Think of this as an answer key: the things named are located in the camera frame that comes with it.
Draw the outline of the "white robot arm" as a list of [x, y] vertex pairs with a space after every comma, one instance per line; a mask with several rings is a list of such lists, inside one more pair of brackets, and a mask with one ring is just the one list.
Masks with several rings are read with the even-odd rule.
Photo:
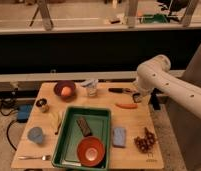
[[170, 59], [157, 55], [138, 65], [136, 87], [142, 97], [155, 88], [201, 119], [201, 88], [168, 73]]

